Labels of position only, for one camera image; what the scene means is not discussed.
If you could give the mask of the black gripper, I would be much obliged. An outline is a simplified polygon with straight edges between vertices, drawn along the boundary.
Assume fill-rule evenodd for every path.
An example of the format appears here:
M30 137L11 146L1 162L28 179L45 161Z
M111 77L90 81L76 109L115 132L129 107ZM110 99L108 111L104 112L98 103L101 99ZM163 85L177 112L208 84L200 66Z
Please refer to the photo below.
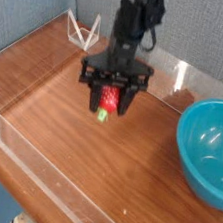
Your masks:
M136 93L147 90L148 81L154 70L142 61L131 59L125 62L112 61L109 50L88 55L82 59L82 69L79 75L81 83L93 84L90 90L90 111L95 113L102 96L102 85L119 87L121 90L118 116L125 115Z

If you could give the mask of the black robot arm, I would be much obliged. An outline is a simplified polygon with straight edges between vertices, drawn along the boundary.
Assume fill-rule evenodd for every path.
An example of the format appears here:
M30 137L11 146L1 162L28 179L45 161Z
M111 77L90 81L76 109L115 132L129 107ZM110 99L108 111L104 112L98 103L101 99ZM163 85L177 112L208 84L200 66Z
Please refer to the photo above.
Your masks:
M136 93L145 91L154 70L139 61L135 53L152 52L141 41L146 32L156 34L155 27L161 24L165 14L165 0L121 0L120 8L106 50L82 59L79 81L90 87L89 107L98 110L105 86L119 89L119 116L125 114Z

